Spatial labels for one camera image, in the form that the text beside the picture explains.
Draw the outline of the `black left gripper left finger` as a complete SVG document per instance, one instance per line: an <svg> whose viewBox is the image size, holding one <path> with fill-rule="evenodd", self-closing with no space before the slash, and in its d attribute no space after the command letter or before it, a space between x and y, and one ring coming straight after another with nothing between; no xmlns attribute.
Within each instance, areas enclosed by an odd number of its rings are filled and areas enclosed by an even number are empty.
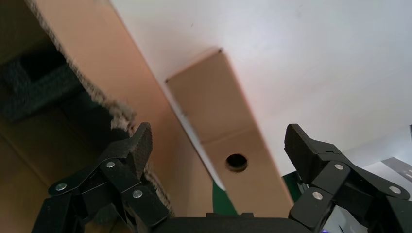
<svg viewBox="0 0 412 233"><path fill-rule="evenodd" d="M170 212L141 181L152 149L149 123L141 123L130 138L110 143L92 165L49 187L32 231L83 233L102 208L111 206L131 232L154 232Z"/></svg>

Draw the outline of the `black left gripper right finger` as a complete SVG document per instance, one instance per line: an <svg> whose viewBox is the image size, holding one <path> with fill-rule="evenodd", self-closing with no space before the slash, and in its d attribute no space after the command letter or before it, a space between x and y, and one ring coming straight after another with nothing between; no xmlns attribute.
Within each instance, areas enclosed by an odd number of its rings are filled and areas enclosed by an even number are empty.
<svg viewBox="0 0 412 233"><path fill-rule="evenodd" d="M370 233L409 233L409 192L354 165L335 145L310 138L298 124L287 126L284 149L309 188L289 213L319 233L334 207L347 210Z"/></svg>

